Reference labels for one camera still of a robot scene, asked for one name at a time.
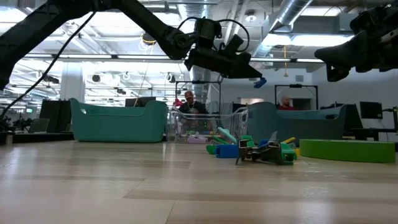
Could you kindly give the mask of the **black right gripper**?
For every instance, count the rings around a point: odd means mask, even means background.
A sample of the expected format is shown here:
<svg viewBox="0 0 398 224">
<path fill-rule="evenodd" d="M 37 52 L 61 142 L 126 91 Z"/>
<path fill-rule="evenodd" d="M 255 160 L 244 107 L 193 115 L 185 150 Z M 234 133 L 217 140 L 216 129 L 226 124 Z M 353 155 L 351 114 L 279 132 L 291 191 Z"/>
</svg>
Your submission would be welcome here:
<svg viewBox="0 0 398 224">
<path fill-rule="evenodd" d="M 351 29 L 355 34 L 351 40 L 314 53 L 326 63 L 328 82 L 341 80 L 335 67 L 355 67 L 357 72 L 398 68 L 398 0 L 359 13 L 351 21 Z"/>
</svg>

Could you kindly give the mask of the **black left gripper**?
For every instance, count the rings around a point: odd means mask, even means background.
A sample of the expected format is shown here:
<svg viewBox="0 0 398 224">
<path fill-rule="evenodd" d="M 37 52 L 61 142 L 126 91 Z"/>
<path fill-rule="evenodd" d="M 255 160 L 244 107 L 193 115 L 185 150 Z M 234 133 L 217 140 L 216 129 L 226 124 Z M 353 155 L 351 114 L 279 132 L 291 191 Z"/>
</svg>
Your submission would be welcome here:
<svg viewBox="0 0 398 224">
<path fill-rule="evenodd" d="M 222 73 L 224 78 L 262 78 L 262 73 L 250 66 L 251 54 L 243 52 L 233 59 L 222 51 L 213 49 L 192 49 L 185 66 L 191 70 L 193 66 L 205 68 L 214 72 Z"/>
</svg>

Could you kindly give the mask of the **lavender staple remover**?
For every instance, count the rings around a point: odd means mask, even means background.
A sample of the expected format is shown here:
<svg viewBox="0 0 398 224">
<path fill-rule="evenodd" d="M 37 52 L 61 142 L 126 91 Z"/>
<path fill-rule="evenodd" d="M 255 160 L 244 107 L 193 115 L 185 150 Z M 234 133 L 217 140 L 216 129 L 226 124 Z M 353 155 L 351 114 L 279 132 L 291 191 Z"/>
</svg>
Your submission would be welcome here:
<svg viewBox="0 0 398 224">
<path fill-rule="evenodd" d="M 208 138 L 202 136 L 199 132 L 196 132 L 195 134 L 189 135 L 187 142 L 191 144 L 206 144 L 208 142 Z"/>
</svg>

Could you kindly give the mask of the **yellow mini stapler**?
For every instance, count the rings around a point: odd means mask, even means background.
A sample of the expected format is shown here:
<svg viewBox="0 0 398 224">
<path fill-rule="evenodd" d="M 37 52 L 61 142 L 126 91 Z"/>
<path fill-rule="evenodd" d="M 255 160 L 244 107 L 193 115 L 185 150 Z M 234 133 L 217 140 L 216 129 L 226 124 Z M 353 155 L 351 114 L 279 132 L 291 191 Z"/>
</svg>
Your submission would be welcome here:
<svg viewBox="0 0 398 224">
<path fill-rule="evenodd" d="M 300 155 L 299 145 L 296 143 L 296 138 L 292 137 L 281 142 L 283 152 L 294 152 L 296 156 Z"/>
</svg>

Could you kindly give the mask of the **wide green tape roll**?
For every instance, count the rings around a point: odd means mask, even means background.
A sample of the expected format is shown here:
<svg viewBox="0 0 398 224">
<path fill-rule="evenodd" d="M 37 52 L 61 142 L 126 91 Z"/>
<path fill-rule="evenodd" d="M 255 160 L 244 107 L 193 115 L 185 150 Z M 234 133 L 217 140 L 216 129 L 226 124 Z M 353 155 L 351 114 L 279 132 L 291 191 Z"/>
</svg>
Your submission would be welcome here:
<svg viewBox="0 0 398 224">
<path fill-rule="evenodd" d="M 316 159 L 348 162 L 395 163 L 392 142 L 301 139 L 300 155 Z"/>
</svg>

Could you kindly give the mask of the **black staple remover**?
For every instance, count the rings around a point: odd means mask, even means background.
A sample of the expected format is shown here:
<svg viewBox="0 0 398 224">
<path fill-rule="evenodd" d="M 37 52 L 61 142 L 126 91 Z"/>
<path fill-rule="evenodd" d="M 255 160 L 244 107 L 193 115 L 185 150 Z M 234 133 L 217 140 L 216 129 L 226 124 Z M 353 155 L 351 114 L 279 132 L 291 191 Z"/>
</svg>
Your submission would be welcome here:
<svg viewBox="0 0 398 224">
<path fill-rule="evenodd" d="M 277 131 L 273 132 L 268 142 L 260 147 L 249 147 L 247 145 L 248 139 L 240 139 L 238 141 L 238 156 L 235 164 L 238 165 L 239 160 L 251 159 L 252 161 L 262 160 L 282 165 L 284 159 L 282 158 L 282 147 L 277 139 L 277 134 Z"/>
</svg>

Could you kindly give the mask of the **black computer monitor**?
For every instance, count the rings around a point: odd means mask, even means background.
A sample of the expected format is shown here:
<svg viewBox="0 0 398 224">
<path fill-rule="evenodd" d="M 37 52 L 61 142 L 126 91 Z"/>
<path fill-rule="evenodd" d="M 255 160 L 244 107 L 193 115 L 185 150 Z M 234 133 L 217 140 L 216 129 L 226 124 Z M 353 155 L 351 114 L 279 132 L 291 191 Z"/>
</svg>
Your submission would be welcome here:
<svg viewBox="0 0 398 224">
<path fill-rule="evenodd" d="M 360 101 L 360 113 L 362 119 L 382 119 L 382 104 L 378 102 Z"/>
</svg>

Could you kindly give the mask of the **clear plastic bin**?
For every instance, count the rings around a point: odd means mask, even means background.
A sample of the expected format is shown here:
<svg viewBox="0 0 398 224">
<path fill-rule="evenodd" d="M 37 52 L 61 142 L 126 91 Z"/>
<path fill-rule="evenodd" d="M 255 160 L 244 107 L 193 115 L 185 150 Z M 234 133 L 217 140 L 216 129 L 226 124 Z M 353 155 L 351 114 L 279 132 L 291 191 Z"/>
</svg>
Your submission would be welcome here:
<svg viewBox="0 0 398 224">
<path fill-rule="evenodd" d="M 175 133 L 186 131 L 183 127 L 183 123 L 181 123 L 181 120 L 182 118 L 190 119 L 189 116 L 192 116 L 192 120 L 204 120 L 211 122 L 210 131 L 196 131 L 195 129 L 190 131 L 190 134 L 199 132 L 202 136 L 208 138 L 208 142 L 206 144 L 209 143 L 212 135 L 224 139 L 225 141 L 229 142 L 229 144 L 233 143 L 228 138 L 222 136 L 217 130 L 217 127 L 228 129 L 235 138 L 246 134 L 248 118 L 248 109 L 246 107 L 240 108 L 232 114 L 184 114 L 181 113 L 177 108 L 172 107 L 169 109 L 168 121 L 166 125 L 166 138 L 168 141 L 175 142 Z"/>
</svg>

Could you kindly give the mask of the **dull dark teal bin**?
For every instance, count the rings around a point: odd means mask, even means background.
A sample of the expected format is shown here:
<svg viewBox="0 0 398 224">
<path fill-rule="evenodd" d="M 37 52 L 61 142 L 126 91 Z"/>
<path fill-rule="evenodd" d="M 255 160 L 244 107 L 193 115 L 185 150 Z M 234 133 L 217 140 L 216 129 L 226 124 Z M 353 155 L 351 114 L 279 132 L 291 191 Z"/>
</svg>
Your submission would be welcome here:
<svg viewBox="0 0 398 224">
<path fill-rule="evenodd" d="M 341 139 L 347 106 L 325 110 L 278 110 L 269 102 L 248 106 L 247 134 L 256 144 L 277 132 L 279 140 Z"/>
</svg>

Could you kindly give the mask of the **long ceiling light strip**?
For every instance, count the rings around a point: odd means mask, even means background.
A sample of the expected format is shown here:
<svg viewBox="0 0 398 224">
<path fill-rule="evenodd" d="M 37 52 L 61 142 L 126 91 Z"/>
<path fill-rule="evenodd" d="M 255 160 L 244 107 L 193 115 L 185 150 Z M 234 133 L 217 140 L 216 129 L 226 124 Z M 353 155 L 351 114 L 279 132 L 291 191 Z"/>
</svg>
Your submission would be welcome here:
<svg viewBox="0 0 398 224">
<path fill-rule="evenodd" d="M 27 54 L 21 60 L 51 60 L 55 58 L 55 54 Z M 123 62 L 155 62 L 167 63 L 174 60 L 166 55 L 102 55 L 102 54 L 62 54 L 59 60 L 66 61 L 123 61 Z M 252 57 L 250 62 L 261 63 L 323 63 L 320 59 L 315 58 L 281 58 L 281 57 Z"/>
</svg>

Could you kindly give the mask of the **bright teal plastic bin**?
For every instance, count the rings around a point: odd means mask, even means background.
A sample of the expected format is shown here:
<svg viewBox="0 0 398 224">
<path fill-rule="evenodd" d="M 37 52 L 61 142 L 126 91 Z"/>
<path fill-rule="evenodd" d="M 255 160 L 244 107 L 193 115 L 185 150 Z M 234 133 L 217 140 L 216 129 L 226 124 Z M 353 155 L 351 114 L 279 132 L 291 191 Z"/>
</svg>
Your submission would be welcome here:
<svg viewBox="0 0 398 224">
<path fill-rule="evenodd" d="M 71 98 L 70 106 L 74 138 L 83 142 L 161 142 L 169 112 L 161 101 L 145 107 L 110 107 Z"/>
</svg>

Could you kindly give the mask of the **black partition panel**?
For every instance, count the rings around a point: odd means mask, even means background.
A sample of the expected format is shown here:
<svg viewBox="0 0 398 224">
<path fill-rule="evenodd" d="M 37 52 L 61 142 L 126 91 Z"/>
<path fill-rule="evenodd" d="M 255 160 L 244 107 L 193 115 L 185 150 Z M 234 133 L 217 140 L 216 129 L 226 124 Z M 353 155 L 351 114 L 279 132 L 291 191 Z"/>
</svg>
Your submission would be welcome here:
<svg viewBox="0 0 398 224">
<path fill-rule="evenodd" d="M 48 119 L 48 133 L 67 132 L 71 123 L 71 106 L 69 100 L 44 100 L 40 110 L 40 119 Z"/>
</svg>

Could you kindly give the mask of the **grey laptop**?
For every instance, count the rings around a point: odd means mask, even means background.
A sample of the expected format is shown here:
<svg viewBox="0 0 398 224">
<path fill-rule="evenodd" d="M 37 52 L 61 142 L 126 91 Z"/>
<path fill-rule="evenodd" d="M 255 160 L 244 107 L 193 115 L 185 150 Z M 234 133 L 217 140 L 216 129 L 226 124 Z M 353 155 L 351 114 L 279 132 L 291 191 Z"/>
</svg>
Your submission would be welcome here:
<svg viewBox="0 0 398 224">
<path fill-rule="evenodd" d="M 33 119 L 29 126 L 28 133 L 46 133 L 50 120 L 47 118 Z"/>
</svg>

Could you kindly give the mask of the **slanted silver ventilation duct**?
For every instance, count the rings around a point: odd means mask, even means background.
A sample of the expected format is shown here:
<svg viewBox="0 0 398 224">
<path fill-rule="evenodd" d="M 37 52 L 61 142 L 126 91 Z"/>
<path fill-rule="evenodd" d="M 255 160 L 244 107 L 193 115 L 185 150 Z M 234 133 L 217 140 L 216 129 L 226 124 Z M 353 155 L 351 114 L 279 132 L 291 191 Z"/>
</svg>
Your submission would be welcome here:
<svg viewBox="0 0 398 224">
<path fill-rule="evenodd" d="M 280 9 L 268 15 L 262 24 L 262 40 L 253 51 L 252 57 L 265 57 L 272 49 L 271 44 L 266 43 L 266 37 L 274 32 L 292 32 L 294 22 L 312 2 L 313 0 L 283 0 Z"/>
</svg>

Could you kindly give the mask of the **ribbed silver ventilation duct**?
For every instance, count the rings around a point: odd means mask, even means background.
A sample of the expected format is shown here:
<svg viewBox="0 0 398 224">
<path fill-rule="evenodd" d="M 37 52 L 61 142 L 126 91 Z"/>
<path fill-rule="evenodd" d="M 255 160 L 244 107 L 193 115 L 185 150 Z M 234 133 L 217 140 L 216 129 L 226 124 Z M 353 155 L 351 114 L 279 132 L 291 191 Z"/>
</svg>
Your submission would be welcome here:
<svg viewBox="0 0 398 224">
<path fill-rule="evenodd" d="M 207 17 L 208 16 L 208 7 L 204 4 L 199 3 L 189 3 L 189 4 L 181 4 L 178 6 L 180 15 L 182 20 L 188 17 Z M 184 33 L 193 32 L 195 26 L 195 20 L 189 19 L 186 21 L 182 27 L 180 28 Z M 204 68 L 193 66 L 189 71 L 190 80 L 201 80 L 201 81 L 209 81 L 210 80 L 210 72 L 205 70 Z"/>
</svg>

